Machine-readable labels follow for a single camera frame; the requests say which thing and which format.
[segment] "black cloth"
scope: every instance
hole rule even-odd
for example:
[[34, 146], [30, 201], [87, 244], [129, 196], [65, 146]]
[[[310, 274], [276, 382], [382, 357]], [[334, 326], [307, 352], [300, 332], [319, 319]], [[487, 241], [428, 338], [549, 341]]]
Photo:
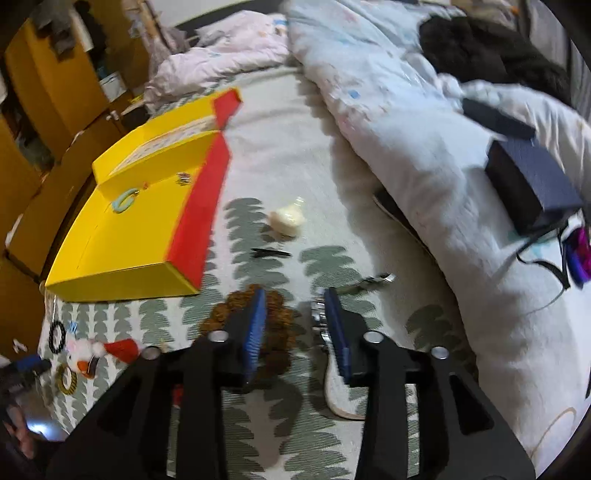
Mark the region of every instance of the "black cloth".
[[425, 58], [460, 82], [519, 83], [571, 105], [566, 71], [517, 32], [470, 17], [431, 17], [419, 28]]
[[31, 13], [31, 20], [37, 31], [49, 31], [51, 48], [58, 56], [76, 46], [69, 8], [66, 0], [43, 0]]
[[100, 23], [96, 21], [95, 16], [90, 13], [90, 3], [86, 0], [78, 0], [74, 3], [74, 8], [80, 15], [80, 18], [84, 22], [86, 29], [92, 40], [94, 47], [90, 50], [89, 56], [93, 63], [97, 63], [102, 60], [107, 49], [107, 36]]

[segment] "white duvet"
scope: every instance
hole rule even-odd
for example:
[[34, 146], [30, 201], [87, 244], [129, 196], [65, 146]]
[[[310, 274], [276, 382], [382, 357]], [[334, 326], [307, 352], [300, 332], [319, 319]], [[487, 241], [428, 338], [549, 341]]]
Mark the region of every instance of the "white duvet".
[[[493, 133], [458, 110], [469, 96], [534, 125], [587, 200], [591, 129], [575, 111], [525, 87], [460, 85], [437, 75], [420, 54], [417, 27], [457, 10], [291, 0], [286, 13], [306, 76], [437, 259], [478, 357], [480, 386], [540, 474], [588, 407], [591, 287], [571, 288], [550, 304], [558, 281], [515, 261], [524, 240], [483, 171]], [[529, 255], [560, 260], [556, 241]]]

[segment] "patterned bedsheet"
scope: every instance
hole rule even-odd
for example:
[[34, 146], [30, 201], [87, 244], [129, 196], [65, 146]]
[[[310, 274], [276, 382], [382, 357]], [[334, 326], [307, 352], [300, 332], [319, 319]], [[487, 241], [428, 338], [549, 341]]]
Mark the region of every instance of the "patterned bedsheet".
[[[378, 185], [366, 164], [339, 134], [314, 85], [297, 68], [281, 67], [238, 76], [244, 105], [225, 132], [233, 154], [220, 199], [209, 260], [198, 296], [116, 303], [58, 302], [57, 316], [77, 335], [103, 342], [134, 338], [144, 345], [180, 349], [199, 334], [200, 322], [234, 290], [260, 283], [279, 290], [301, 312], [294, 326], [297, 346], [291, 368], [247, 395], [224, 395], [228, 466], [233, 479], [353, 478], [362, 422], [337, 419], [324, 402], [326, 359], [313, 348], [307, 302], [318, 287], [341, 286], [388, 271], [392, 287], [380, 293], [344, 297], [349, 310], [364, 315], [400, 345], [427, 349], [445, 345], [473, 362], [455, 298], [430, 256], [373, 203]], [[292, 258], [252, 259], [253, 247], [273, 246], [267, 213], [301, 196], [306, 201], [303, 235], [286, 242]], [[39, 351], [55, 372], [64, 353], [52, 355], [49, 318]], [[70, 432], [115, 381], [124, 365], [107, 356], [94, 380], [79, 379], [71, 396], [44, 378], [41, 392], [52, 415]], [[412, 389], [407, 389], [411, 452], [418, 462], [418, 423]], [[363, 410], [366, 391], [350, 389]], [[170, 473], [174, 473], [173, 412]]]

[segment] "navy blue box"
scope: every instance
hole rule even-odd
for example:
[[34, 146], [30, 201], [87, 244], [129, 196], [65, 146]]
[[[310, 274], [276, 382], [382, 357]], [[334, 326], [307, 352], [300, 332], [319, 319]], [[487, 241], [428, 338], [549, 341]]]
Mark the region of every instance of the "navy blue box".
[[535, 141], [495, 140], [485, 172], [520, 235], [548, 229], [583, 207], [558, 162]]

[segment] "gold bangle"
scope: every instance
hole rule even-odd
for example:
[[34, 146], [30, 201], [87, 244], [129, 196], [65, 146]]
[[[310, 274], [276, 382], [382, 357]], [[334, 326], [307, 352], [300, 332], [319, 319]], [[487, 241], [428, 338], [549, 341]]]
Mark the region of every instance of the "gold bangle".
[[[66, 371], [70, 372], [70, 386], [66, 387], [64, 383], [64, 375]], [[78, 376], [67, 364], [61, 364], [56, 370], [56, 384], [60, 392], [64, 395], [72, 395], [76, 391], [76, 384], [78, 383]]]

